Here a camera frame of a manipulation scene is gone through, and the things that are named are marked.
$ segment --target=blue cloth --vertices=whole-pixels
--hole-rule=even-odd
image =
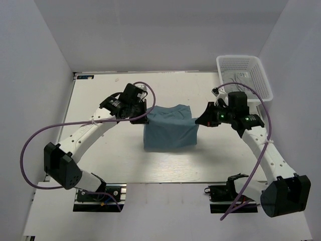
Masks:
[[[174,149],[197,144],[196,118],[189,106],[179,104],[172,108],[155,106],[144,125],[145,149]]]

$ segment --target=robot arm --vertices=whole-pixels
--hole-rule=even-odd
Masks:
[[[128,84],[124,92],[115,93],[105,99],[91,116],[92,124],[81,126],[56,145],[46,145],[45,172],[65,189],[75,187],[91,192],[104,192],[106,183],[95,174],[79,169],[77,163],[100,136],[118,124],[116,119],[134,118],[146,113],[146,100],[143,100],[146,95],[144,85]],[[130,122],[147,124],[148,119],[145,116]]]
[[[267,130],[260,117],[249,113],[247,96],[243,92],[228,95],[229,106],[224,102],[226,93],[213,89],[217,99],[209,102],[205,112],[195,121],[207,127],[221,123],[231,124],[240,138],[258,158],[267,142]],[[243,195],[260,203],[265,213],[279,216],[305,210],[311,183],[307,176],[299,176],[282,158],[273,142],[269,142],[260,165],[267,179],[267,185],[251,180]],[[243,188],[247,175],[238,174],[228,178],[227,192],[232,198]]]

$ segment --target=white table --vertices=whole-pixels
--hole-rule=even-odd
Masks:
[[[56,183],[39,183],[56,186]],[[37,190],[24,235],[35,241],[300,241],[311,239],[304,213],[211,214],[206,184],[127,185],[121,213],[73,212],[75,189]]]
[[[88,119],[107,96],[136,81],[152,86],[158,105],[190,105],[193,117],[203,113],[214,99],[211,89],[219,84],[217,73],[95,75],[92,80],[76,80],[66,121]],[[151,105],[151,95],[147,100]],[[62,138],[77,128],[64,128]],[[79,162],[109,183],[129,183],[121,213],[73,212],[75,189],[37,190],[24,235],[35,236],[35,241],[311,239],[303,212],[269,218],[258,208],[258,213],[230,214],[220,222],[221,214],[210,213],[204,194],[207,184],[164,183],[221,182],[240,172],[250,173],[256,159],[230,126],[200,127],[194,148],[172,153],[146,153],[142,130],[143,126],[118,124]],[[255,178],[265,180],[262,169]]]
[[[199,117],[207,102],[215,99],[211,90],[219,85],[219,76],[218,73],[200,72],[114,73],[77,79],[66,122],[89,119],[105,98],[136,81],[144,81],[153,88],[157,105],[189,105],[193,117]],[[147,107],[151,104],[152,95],[149,94]],[[64,127],[62,139],[77,128]],[[106,132],[78,165],[108,183],[195,183],[220,182],[238,173],[249,174],[255,162],[251,150],[230,125],[200,126],[195,147],[151,153],[143,149],[143,125],[120,123]],[[266,180],[261,168],[254,179]]]

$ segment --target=white backdrop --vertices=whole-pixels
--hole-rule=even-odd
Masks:
[[[260,54],[272,87],[273,139],[286,161],[311,180],[305,211],[321,240],[321,1],[290,0]]]
[[[0,7],[0,233],[21,240],[33,188],[22,178],[19,155],[36,130],[63,120],[72,72],[32,0],[4,0]],[[47,131],[31,142],[25,168],[30,180],[44,178]]]
[[[287,0],[35,0],[74,72],[213,70],[258,56]]]

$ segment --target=white laundry basket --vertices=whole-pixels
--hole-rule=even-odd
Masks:
[[[239,71],[241,75],[248,75],[251,77],[254,89],[264,102],[273,99],[269,81],[259,58],[249,55],[222,55],[216,58],[216,63],[221,84],[224,84],[222,77],[224,71]],[[259,103],[260,100],[256,97],[252,97],[248,98],[248,102]]]

